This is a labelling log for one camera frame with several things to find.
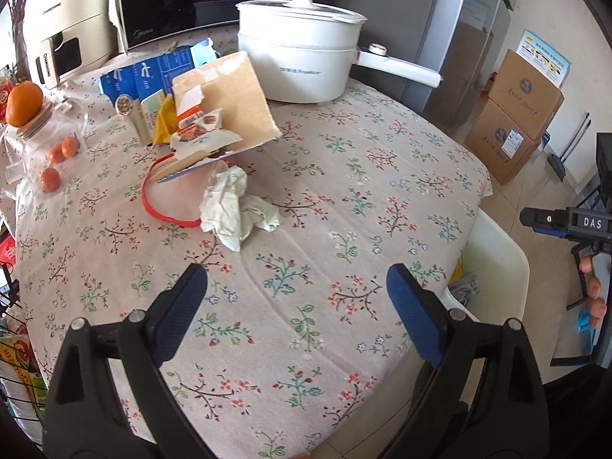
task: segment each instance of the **screw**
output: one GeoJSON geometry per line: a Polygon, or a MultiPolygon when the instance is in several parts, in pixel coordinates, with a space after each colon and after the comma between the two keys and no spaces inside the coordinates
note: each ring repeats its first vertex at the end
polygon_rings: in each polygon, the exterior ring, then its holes
{"type": "Polygon", "coordinates": [[[130,320],[130,322],[140,322],[142,321],[146,316],[146,312],[139,309],[136,311],[132,311],[132,313],[127,316],[127,318],[130,320]]]}
{"type": "Polygon", "coordinates": [[[450,314],[453,321],[463,321],[466,318],[465,312],[461,309],[451,309],[450,314]]]}
{"type": "Polygon", "coordinates": [[[518,319],[511,317],[508,319],[508,326],[510,326],[510,329],[514,331],[521,331],[522,323],[518,319]]]}
{"type": "Polygon", "coordinates": [[[82,317],[78,317],[76,318],[74,321],[72,321],[72,323],[70,324],[70,327],[74,330],[74,331],[78,331],[80,330],[83,326],[85,326],[85,319],[82,317]]]}

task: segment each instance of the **orange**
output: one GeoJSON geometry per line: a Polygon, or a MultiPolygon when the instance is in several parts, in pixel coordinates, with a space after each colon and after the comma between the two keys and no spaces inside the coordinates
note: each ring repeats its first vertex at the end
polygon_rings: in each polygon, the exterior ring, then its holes
{"type": "Polygon", "coordinates": [[[6,122],[15,128],[23,127],[38,114],[43,100],[40,86],[32,81],[22,82],[8,95],[6,122]]]}
{"type": "Polygon", "coordinates": [[[41,187],[45,193],[53,193],[57,188],[61,179],[59,178],[59,172],[57,169],[47,168],[41,173],[41,187]]]}
{"type": "Polygon", "coordinates": [[[66,157],[62,153],[62,143],[54,145],[51,150],[49,150],[49,152],[47,153],[47,160],[51,164],[59,164],[60,162],[66,160],[66,157]]]}
{"type": "Polygon", "coordinates": [[[66,158],[74,157],[79,148],[80,143],[74,136],[65,137],[62,141],[62,154],[66,158]]]}

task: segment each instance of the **pot lid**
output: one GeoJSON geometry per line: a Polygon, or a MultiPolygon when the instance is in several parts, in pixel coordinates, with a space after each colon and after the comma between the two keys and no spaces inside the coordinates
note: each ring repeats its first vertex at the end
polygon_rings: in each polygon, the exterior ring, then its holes
{"type": "Polygon", "coordinates": [[[238,3],[237,7],[238,10],[259,8],[262,11],[291,15],[302,19],[329,19],[331,21],[346,22],[347,24],[363,24],[363,22],[368,20],[356,12],[313,3],[313,0],[253,0],[238,3]]]}

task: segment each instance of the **mop handle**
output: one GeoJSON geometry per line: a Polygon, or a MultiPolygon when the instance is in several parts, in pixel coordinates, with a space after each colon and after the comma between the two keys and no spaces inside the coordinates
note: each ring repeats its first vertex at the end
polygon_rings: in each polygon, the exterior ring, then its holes
{"type": "Polygon", "coordinates": [[[574,144],[574,146],[571,148],[570,151],[568,151],[565,154],[565,157],[561,159],[561,162],[565,162],[568,157],[571,155],[571,153],[576,149],[576,147],[578,146],[578,144],[580,144],[580,142],[582,141],[582,138],[584,137],[584,135],[586,134],[586,131],[589,130],[589,128],[591,127],[591,122],[592,120],[589,119],[589,122],[586,123],[585,128],[582,130],[582,133],[580,134],[580,136],[578,137],[578,140],[576,141],[576,143],[574,144]]]}
{"type": "Polygon", "coordinates": [[[586,113],[585,118],[582,120],[582,122],[580,123],[580,125],[578,126],[578,129],[576,130],[576,132],[574,133],[574,135],[572,136],[570,142],[567,144],[567,146],[565,147],[565,150],[563,150],[563,153],[561,153],[561,156],[559,157],[561,159],[561,161],[563,162],[565,159],[563,157],[565,157],[565,154],[567,153],[567,151],[570,149],[571,145],[576,141],[576,138],[578,137],[578,135],[580,134],[580,131],[582,130],[582,127],[584,126],[584,124],[586,124],[586,122],[589,120],[589,117],[591,116],[590,112],[586,113]]]}

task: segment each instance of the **trash bin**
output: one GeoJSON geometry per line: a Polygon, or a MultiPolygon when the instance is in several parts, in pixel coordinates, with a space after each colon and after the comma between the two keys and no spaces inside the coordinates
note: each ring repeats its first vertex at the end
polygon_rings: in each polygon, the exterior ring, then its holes
{"type": "Polygon", "coordinates": [[[503,324],[509,317],[522,319],[529,286],[529,263],[524,252],[482,209],[474,221],[463,251],[463,270],[476,274],[480,293],[464,308],[446,288],[440,300],[475,321],[503,324]]]}

